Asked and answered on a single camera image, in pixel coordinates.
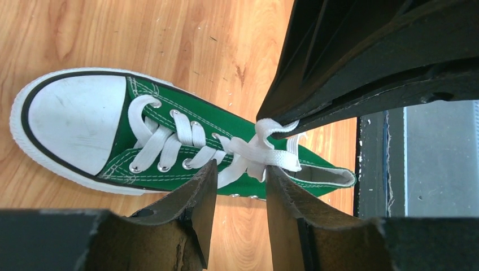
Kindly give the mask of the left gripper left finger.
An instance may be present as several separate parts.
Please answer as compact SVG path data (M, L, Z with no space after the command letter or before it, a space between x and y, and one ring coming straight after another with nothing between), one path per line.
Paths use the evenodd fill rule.
M107 209L2 209L2 270L203 270L217 195L211 160L129 217Z

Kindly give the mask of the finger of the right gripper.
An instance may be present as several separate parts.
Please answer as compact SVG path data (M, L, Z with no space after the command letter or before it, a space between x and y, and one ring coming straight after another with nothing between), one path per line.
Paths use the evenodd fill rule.
M285 125L384 77L478 57L477 1L295 1L257 114Z
M273 137L286 138L340 120L401 107L477 99L478 57L436 63L357 88L301 118L293 131L275 133Z

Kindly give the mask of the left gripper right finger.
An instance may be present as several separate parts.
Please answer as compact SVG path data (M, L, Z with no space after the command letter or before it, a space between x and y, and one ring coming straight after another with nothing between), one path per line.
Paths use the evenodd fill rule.
M274 270L477 270L477 218L362 220L266 170Z

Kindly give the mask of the white shoelace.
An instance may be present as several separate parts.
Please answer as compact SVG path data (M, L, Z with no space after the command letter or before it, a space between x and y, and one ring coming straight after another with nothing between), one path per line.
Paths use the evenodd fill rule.
M288 139L286 150L277 150L268 141L268 137L273 133L292 131L297 127L297 122L282 126L272 119L261 119L255 124L255 135L248 142L239 137L227 138L215 133L213 137L221 144L217 150L206 145L203 126L197 121L190 121L178 110L170 111L175 122L175 132L160 125L153 125L148 118L142 118L143 109L148 105L159 108L162 104L150 95L142 95L133 99L128 108L129 125L141 147L129 165L129 170L134 174L149 169L156 160L158 171L169 171L176 164L182 146L193 146L199 150L193 158L185 159L181 163L186 170L199 169L210 160L220 164L227 155L233 155L231 164L219 173L219 188L238 180L244 173L264 182L265 168L268 165L292 172L301 170L298 156L300 136Z

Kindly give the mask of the green canvas sneaker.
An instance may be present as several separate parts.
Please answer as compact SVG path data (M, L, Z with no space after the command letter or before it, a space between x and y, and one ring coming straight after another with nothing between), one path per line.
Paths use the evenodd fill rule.
M271 119L251 123L172 83L113 68L71 68L23 87L10 114L18 146L46 169L114 194L170 192L214 160L218 194L264 200L267 166L314 196L355 175L299 144Z

